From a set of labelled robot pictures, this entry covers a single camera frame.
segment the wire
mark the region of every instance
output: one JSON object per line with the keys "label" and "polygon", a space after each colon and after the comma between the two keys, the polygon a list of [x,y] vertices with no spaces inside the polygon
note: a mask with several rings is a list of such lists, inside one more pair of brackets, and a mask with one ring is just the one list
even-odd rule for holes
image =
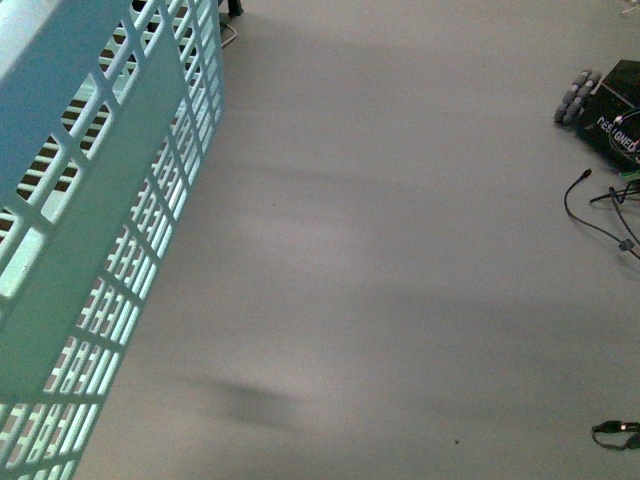
{"label": "wire", "polygon": [[[582,172],[582,175],[580,175],[580,178],[578,178],[575,182],[573,182],[571,184],[571,186],[569,188],[567,188],[567,191],[564,193],[564,210],[567,212],[567,215],[569,215],[569,218],[571,218],[572,220],[575,220],[576,222],[584,225],[585,227],[589,227],[592,228],[600,233],[602,233],[603,235],[606,235],[607,237],[609,237],[610,239],[614,240],[617,244],[618,247],[620,248],[620,250],[622,251],[628,251],[631,255],[633,255],[635,258],[637,258],[638,260],[640,260],[640,255],[638,255],[636,252],[634,252],[632,249],[635,245],[633,245],[633,243],[631,242],[631,240],[626,239],[626,240],[622,240],[621,238],[616,237],[613,233],[608,232],[607,230],[598,227],[597,225],[594,225],[593,223],[589,223],[586,220],[583,220],[582,218],[578,217],[577,215],[575,215],[571,209],[569,208],[569,203],[568,203],[568,197],[569,197],[569,193],[571,193],[571,191],[580,183],[582,182],[585,178],[587,178],[589,175],[591,175],[591,169],[585,170],[584,172]],[[609,192],[609,196],[611,197],[611,199],[615,202],[615,190],[613,190],[613,193],[610,191]],[[627,227],[628,229],[628,225],[625,221],[623,221],[623,225],[625,225],[625,227]]]}
{"label": "wire", "polygon": [[229,30],[231,30],[231,32],[233,32],[233,35],[230,36],[229,38],[227,38],[224,42],[222,42],[222,46],[221,48],[226,48],[228,47],[236,38],[238,38],[238,31],[233,28],[231,25],[229,25],[228,23],[223,23],[222,24],[223,27],[228,28]]}
{"label": "wire", "polygon": [[[635,201],[640,201],[640,198],[632,198],[632,195],[637,195],[640,194],[640,189],[638,187],[638,185],[634,185],[636,188],[635,190],[631,190],[631,183],[627,184],[627,186],[625,188],[623,188],[622,190],[616,190],[615,191],[615,196],[618,200],[618,202],[620,203],[624,203],[626,200],[635,200]],[[589,200],[589,203],[594,203],[594,202],[598,202],[600,200],[604,200],[605,198],[609,198],[611,196],[611,193],[607,193],[605,195],[600,195],[598,197],[592,198],[591,200]]]}
{"label": "wire", "polygon": [[613,187],[609,187],[609,196],[611,197],[611,203],[613,204],[613,208],[616,209],[616,213],[618,214],[618,218],[620,219],[620,221],[624,225],[624,228],[627,230],[627,232],[629,232],[629,235],[631,235],[631,238],[633,238],[635,240],[636,245],[640,245],[640,240],[638,240],[638,237],[636,237],[636,235],[633,233],[633,230],[631,230],[631,228],[629,227],[629,224],[624,219],[624,216],[622,215],[622,212],[620,211],[620,206],[618,204],[622,203],[622,202],[620,202],[616,198],[616,191],[614,190]]}

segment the wheel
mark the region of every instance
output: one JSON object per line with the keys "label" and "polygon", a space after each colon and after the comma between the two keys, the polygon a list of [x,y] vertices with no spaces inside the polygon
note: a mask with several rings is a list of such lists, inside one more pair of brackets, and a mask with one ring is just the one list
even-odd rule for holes
{"label": "wheel", "polygon": [[571,89],[562,98],[562,102],[553,116],[553,121],[564,126],[575,122],[582,112],[585,101],[593,89],[598,86],[601,78],[600,72],[594,72],[590,68],[584,69],[573,81]]}

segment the chair leg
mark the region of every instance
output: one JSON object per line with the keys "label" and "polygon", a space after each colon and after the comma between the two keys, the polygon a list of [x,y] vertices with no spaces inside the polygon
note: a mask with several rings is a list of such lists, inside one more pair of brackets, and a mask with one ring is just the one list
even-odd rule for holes
{"label": "chair leg", "polygon": [[229,0],[229,16],[239,17],[244,13],[241,0]]}

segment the connector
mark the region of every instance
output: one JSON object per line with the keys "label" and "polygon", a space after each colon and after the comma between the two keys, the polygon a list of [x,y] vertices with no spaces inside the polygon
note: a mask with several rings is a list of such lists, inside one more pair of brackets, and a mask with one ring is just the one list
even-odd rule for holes
{"label": "connector", "polygon": [[620,433],[622,432],[622,422],[620,420],[607,420],[600,425],[591,427],[593,433]]}
{"label": "connector", "polygon": [[620,244],[618,245],[618,248],[623,252],[628,252],[635,246],[636,245],[631,241],[631,239],[627,238],[626,240],[623,240],[622,242],[620,242]]}

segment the black object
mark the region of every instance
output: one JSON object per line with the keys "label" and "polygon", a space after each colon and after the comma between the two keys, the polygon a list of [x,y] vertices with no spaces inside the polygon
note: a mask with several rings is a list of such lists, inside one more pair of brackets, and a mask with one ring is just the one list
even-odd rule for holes
{"label": "black object", "polygon": [[[222,5],[224,0],[218,0],[218,6]],[[230,17],[239,17],[244,13],[244,9],[242,8],[241,0],[228,0],[229,4],[229,16]]]}
{"label": "black object", "polygon": [[[636,450],[640,448],[640,423],[637,422],[621,422],[620,420],[608,420],[591,428],[591,438],[594,442],[607,450],[615,450],[621,452],[623,450]],[[633,433],[623,445],[614,445],[611,443],[603,443],[597,438],[597,434],[611,433]]]}
{"label": "black object", "polygon": [[[605,230],[604,228],[598,227],[597,225],[594,225],[593,223],[587,222],[586,220],[578,217],[569,208],[569,201],[568,201],[569,200],[569,194],[571,193],[571,191],[579,183],[581,183],[589,175],[591,175],[591,169],[588,169],[588,170],[585,170],[584,172],[582,172],[582,175],[580,175],[580,178],[578,178],[575,182],[573,182],[571,184],[571,186],[569,188],[567,188],[567,191],[564,193],[564,209],[567,212],[567,215],[569,215],[569,217],[572,220],[584,225],[585,227],[589,227],[589,228],[591,228],[593,230],[596,230],[596,231],[602,233],[603,235],[606,235],[607,237],[609,237],[611,240],[615,241],[618,244],[618,248],[620,248],[621,251],[629,252],[637,260],[640,260],[640,255],[633,250],[635,248],[636,244],[633,243],[631,238],[625,238],[625,239],[619,238],[616,235],[614,235],[613,233],[609,232],[608,230]],[[640,241],[639,241],[638,237],[633,233],[633,231],[629,227],[629,224],[625,220],[624,216],[622,215],[622,212],[620,211],[620,207],[618,206],[619,203],[622,203],[622,201],[624,201],[624,198],[619,197],[619,192],[616,192],[616,190],[614,188],[610,188],[608,195],[603,195],[601,197],[594,198],[594,199],[591,200],[591,202],[595,202],[595,201],[598,201],[598,200],[603,200],[605,198],[609,198],[611,200],[611,203],[613,204],[613,207],[615,208],[616,214],[618,215],[618,218],[620,219],[620,221],[624,225],[625,229],[627,230],[629,235],[631,235],[631,237],[638,244],[640,244]]]}
{"label": "black object", "polygon": [[640,62],[618,62],[584,100],[577,124],[578,136],[620,172],[640,170]]}

